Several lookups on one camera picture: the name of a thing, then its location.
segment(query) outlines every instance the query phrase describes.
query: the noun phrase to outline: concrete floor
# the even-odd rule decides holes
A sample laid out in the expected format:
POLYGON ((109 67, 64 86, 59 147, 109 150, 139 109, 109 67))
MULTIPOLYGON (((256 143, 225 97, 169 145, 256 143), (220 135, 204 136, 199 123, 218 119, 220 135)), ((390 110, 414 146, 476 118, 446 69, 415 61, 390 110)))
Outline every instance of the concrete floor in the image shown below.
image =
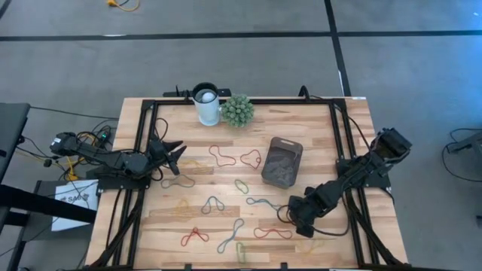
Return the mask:
MULTIPOLYGON (((318 0, 141 1, 129 14, 104 1, 13 0, 0 19, 0 36, 329 31, 318 0)), ((333 6, 341 32, 482 29, 475 0, 336 0, 333 6)), ((368 98, 376 129, 394 126, 413 142, 410 156, 390 173, 410 262, 479 270, 482 229, 474 216, 482 214, 482 184, 448 175, 440 152, 452 129, 482 127, 482 37, 340 43, 352 95, 368 98)), ((343 95, 331 38, 0 42, 0 75, 2 102, 109 116, 118 115, 124 97, 161 96, 176 84, 186 89, 201 81, 251 96, 293 96, 301 84, 312 94, 343 95)), ((47 150, 57 132, 96 123, 31 111, 24 134, 47 150)), ((460 175, 482 179, 476 162, 470 151, 449 159, 460 175)), ((59 174, 15 156, 4 183, 33 190, 36 180, 59 174)), ((16 231, 4 229, 0 253, 14 244, 16 231)), ((88 241, 86 235, 30 242, 22 265, 75 268, 88 241)), ((8 258, 0 258, 0 269, 8 258)))

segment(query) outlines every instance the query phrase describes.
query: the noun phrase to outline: wooden tabletop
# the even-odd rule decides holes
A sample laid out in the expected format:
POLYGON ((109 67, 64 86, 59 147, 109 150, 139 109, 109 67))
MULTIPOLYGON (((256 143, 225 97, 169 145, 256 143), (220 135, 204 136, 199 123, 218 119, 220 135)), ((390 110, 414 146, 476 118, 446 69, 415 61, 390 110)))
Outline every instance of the wooden tabletop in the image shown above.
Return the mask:
MULTIPOLYGON (((114 148, 134 146, 141 103, 140 98, 124 100, 114 148)), ((346 103, 349 116, 371 141, 375 133, 367 100, 348 98, 346 103)), ((348 154, 343 122, 338 115, 345 154, 348 154)), ((182 268, 185 263, 192 263, 193 268, 207 269, 277 268, 281 262, 288 263, 291 268, 357 267, 351 232, 342 237, 315 233, 312 239, 308 239, 297 235, 292 225, 278 221, 276 212, 268 204, 246 204, 246 199, 252 197, 284 205, 291 195, 303 196, 306 186, 316 187, 337 178, 334 166, 337 151, 327 105, 255 105, 254 121, 246 128, 231 128, 226 123, 203 126, 193 105, 162 105, 158 117, 163 117, 169 123, 166 141, 183 140, 188 146, 178 165, 182 174, 195 180, 195 185, 191 188, 173 185, 164 189, 160 182, 152 181, 145 195, 134 268, 182 268), (299 142, 304 147, 296 183, 287 190, 270 186, 261 180, 264 159, 274 136, 299 142), (221 154, 234 157, 236 164, 217 166, 215 158, 209 154, 211 145, 220 146, 221 154), (241 163, 239 159, 254 149, 259 150, 262 159, 257 169, 241 163), (235 179, 248 185, 247 195, 236 188, 235 179), (216 196, 224 203, 224 211, 217 210, 212 199, 212 211, 207 215, 201 212, 210 196, 216 196), (235 239, 226 245, 224 253, 218 253, 218 246, 233 234, 233 224, 238 218, 243 219, 244 225, 237 231, 235 239), (209 241, 204 242, 199 236, 193 236, 186 246, 182 246, 182 237, 188 235, 193 227, 207 234, 209 241), (266 238, 257 239, 253 234, 256 227, 291 230, 293 236, 283 239, 277 233, 270 233, 266 238), (243 246, 239 254, 236 252, 238 242, 243 246)), ((147 135, 148 121, 144 135, 147 135)), ((165 128, 162 121, 157 122, 160 134, 165 128)), ((357 154, 365 154, 367 149, 354 126, 352 132, 357 154)), ((252 154, 243 160, 255 165, 256 156, 252 154)), ((233 160, 221 158, 219 162, 232 163, 233 160)), ((172 178, 168 169, 163 171, 164 178, 172 178)), ((187 186, 192 183, 184 176, 179 181, 187 186)), ((87 264, 94 262, 105 248, 116 194, 116 191, 107 191, 101 197, 87 264)), ((392 200, 376 188, 366 189, 366 194, 375 232, 399 260, 406 261, 392 200)), ((118 203, 112 236, 117 231, 121 207, 122 200, 118 203)), ((343 232, 346 224, 342 204, 315 222, 316 227, 334 233, 343 232)), ((361 228, 360 233, 365 260, 369 263, 368 246, 361 228)), ((129 239, 130 232, 124 240, 121 263, 126 263, 126 244, 129 239)))

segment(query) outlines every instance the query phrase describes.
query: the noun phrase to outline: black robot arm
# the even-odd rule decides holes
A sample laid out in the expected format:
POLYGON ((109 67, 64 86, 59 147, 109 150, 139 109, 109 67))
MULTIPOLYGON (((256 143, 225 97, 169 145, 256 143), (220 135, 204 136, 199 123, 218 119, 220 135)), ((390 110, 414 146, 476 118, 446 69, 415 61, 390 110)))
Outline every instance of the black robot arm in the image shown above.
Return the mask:
POLYGON ((288 216, 296 226, 296 232, 313 237, 315 218, 322 218, 337 207, 345 190, 365 185, 370 175, 386 175, 393 165, 410 153, 411 145, 397 130, 384 129, 371 142, 369 152, 351 160, 347 171, 336 181, 320 184, 317 188, 307 187, 304 198, 290 196, 288 216))
POLYGON ((73 132, 61 132, 56 135, 50 149, 60 156, 78 155, 86 160, 101 163, 110 172, 135 180, 150 175, 153 169, 162 165, 168 165, 172 173, 178 175, 176 162, 186 146, 174 150, 181 144, 182 141, 163 142, 154 137, 145 153, 134 150, 106 151, 79 140, 73 132))

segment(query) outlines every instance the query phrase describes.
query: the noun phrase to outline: succulent plant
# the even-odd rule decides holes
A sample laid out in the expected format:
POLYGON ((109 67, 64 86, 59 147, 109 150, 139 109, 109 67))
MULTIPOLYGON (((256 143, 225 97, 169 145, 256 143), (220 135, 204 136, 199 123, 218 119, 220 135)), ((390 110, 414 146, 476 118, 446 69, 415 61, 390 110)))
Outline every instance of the succulent plant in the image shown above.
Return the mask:
POLYGON ((230 126, 244 127, 253 121, 255 109, 246 95, 234 95, 221 105, 221 115, 230 126))

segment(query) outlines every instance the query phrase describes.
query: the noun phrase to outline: white mug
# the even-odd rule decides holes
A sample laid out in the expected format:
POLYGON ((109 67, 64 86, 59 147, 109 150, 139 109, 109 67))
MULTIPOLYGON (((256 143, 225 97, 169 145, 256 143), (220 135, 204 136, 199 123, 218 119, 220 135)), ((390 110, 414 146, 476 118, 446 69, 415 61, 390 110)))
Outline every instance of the white mug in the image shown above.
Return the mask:
POLYGON ((214 126, 221 119, 218 88, 211 83, 201 83, 193 88, 193 100, 199 121, 206 126, 214 126))

